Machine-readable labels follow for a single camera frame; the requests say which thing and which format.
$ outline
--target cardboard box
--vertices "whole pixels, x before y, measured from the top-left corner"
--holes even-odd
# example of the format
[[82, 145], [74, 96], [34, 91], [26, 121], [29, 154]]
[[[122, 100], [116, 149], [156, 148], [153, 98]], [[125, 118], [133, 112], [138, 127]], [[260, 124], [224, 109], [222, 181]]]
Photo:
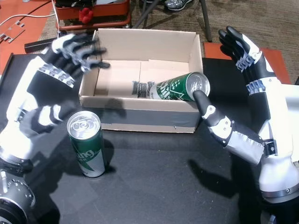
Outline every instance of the cardboard box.
[[195, 131], [200, 116], [194, 102], [153, 100], [138, 93], [148, 82], [202, 72], [199, 35], [165, 30], [99, 29], [94, 38], [99, 38], [99, 45], [107, 48], [102, 58], [111, 67], [85, 75], [79, 97], [84, 109], [99, 115], [103, 129]]

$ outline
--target robotic arm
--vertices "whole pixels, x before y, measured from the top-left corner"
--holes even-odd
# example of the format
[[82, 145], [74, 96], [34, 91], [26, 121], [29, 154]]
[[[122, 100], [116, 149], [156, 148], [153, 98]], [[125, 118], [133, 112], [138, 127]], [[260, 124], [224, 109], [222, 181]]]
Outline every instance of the robotic arm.
[[104, 53], [87, 35], [69, 34], [52, 43], [42, 56], [31, 60], [7, 109], [8, 123], [0, 133], [0, 223], [26, 224], [35, 197], [23, 179], [32, 170], [32, 145], [49, 133], [74, 109], [62, 100], [75, 78], [93, 68], [108, 68], [88, 56]]
[[236, 63], [246, 82], [253, 130], [223, 115], [200, 91], [193, 93], [214, 138], [228, 151], [258, 164], [264, 199], [281, 203], [299, 196], [299, 171], [294, 166], [292, 133], [280, 81], [260, 49], [232, 27], [220, 30], [221, 50]]

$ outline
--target can lid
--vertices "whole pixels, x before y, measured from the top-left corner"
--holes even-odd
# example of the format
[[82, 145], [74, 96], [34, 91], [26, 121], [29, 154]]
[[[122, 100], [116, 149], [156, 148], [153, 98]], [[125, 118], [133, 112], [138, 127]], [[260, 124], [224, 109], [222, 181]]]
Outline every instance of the can lid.
[[196, 90], [203, 91], [207, 96], [210, 94], [210, 82], [207, 77], [200, 72], [192, 72], [186, 81], [186, 90], [189, 97], [194, 100], [193, 92]]
[[101, 126], [99, 117], [90, 111], [80, 111], [70, 117], [67, 131], [75, 139], [85, 140], [98, 133]]

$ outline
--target cable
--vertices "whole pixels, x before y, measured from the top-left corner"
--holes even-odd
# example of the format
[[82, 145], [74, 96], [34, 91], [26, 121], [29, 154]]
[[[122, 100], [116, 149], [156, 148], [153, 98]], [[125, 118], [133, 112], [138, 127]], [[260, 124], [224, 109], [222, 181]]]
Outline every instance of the cable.
[[53, 6], [53, 9], [54, 9], [54, 12], [55, 12], [56, 20], [57, 20], [57, 38], [59, 38], [59, 19], [58, 19], [58, 16], [57, 16], [54, 1], [53, 0], [51, 0], [51, 1], [52, 1], [52, 6]]
[[50, 16], [54, 16], [55, 14], [51, 14], [51, 15], [29, 15], [29, 14], [18, 14], [18, 15], [12, 15], [10, 17], [8, 17], [6, 20], [4, 20], [2, 23], [0, 23], [0, 26], [2, 26], [5, 22], [7, 22], [8, 20], [10, 20], [11, 18], [14, 17], [18, 17], [18, 16], [23, 16], [24, 17], [34, 17], [34, 18], [45, 18], [45, 17], [50, 17]]
[[33, 9], [32, 11], [30, 11], [30, 12], [27, 13], [27, 14], [31, 14], [31, 13], [35, 12], [36, 10], [38, 10], [39, 8], [41, 8], [41, 7], [45, 6], [45, 5], [47, 5], [47, 4], [50, 3], [50, 2], [51, 2], [51, 0], [49, 0], [49, 1], [47, 1], [47, 2], [45, 2], [45, 3], [43, 3], [43, 4], [41, 4], [39, 7]]

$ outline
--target beverage can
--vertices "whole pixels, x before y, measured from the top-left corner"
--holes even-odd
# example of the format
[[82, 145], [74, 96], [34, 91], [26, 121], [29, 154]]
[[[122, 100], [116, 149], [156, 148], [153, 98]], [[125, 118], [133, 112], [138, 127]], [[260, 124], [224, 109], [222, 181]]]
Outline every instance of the beverage can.
[[106, 159], [99, 117], [90, 111], [80, 111], [70, 117], [67, 131], [84, 175], [97, 177], [105, 172]]
[[179, 99], [194, 101], [193, 92], [203, 91], [207, 96], [210, 93], [210, 83], [207, 77], [200, 72], [191, 72], [164, 82], [155, 84], [149, 91], [151, 99]]

